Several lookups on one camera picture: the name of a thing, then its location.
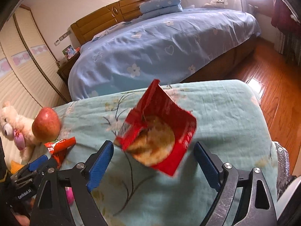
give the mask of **wooden floor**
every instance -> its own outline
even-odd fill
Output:
[[[254,53],[227,79],[246,82],[259,93],[271,138],[288,150],[292,173],[301,145],[301,68],[285,63],[273,44],[259,38]]]

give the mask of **teddy bear's ear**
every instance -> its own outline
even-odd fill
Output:
[[[2,104],[2,108],[8,107],[8,106],[10,106],[10,105],[11,105],[10,101],[5,101],[5,102]]]

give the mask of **blue folded quilt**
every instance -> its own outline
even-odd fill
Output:
[[[163,14],[168,14],[168,13],[177,13],[177,12],[182,12],[182,6],[176,5],[176,6],[171,6],[171,7],[164,7],[164,8],[160,8],[154,11],[150,11],[148,13],[144,13],[141,15],[141,18],[143,19],[150,19],[150,18],[154,18]]]
[[[150,0],[140,5],[141,13],[148,13],[163,7],[179,5],[181,0]]]

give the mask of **red clothing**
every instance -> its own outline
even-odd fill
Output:
[[[278,28],[283,34],[292,32],[293,34],[301,37],[301,25],[290,17],[291,14],[291,10],[283,2],[283,0],[276,0],[271,24]]]

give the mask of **metal screw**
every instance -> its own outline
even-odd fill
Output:
[[[48,173],[53,173],[54,171],[55,171],[55,169],[53,167],[50,167],[47,172]]]
[[[254,167],[253,170],[254,170],[254,172],[256,172],[256,173],[260,173],[260,172],[261,172],[261,170],[260,170],[258,167]]]
[[[225,166],[227,169],[231,169],[231,168],[233,167],[232,164],[229,163],[229,162],[226,162],[226,163],[224,164],[224,166]]]
[[[84,163],[78,163],[78,164],[76,165],[76,168],[82,169],[82,168],[84,168],[84,166],[85,166]]]

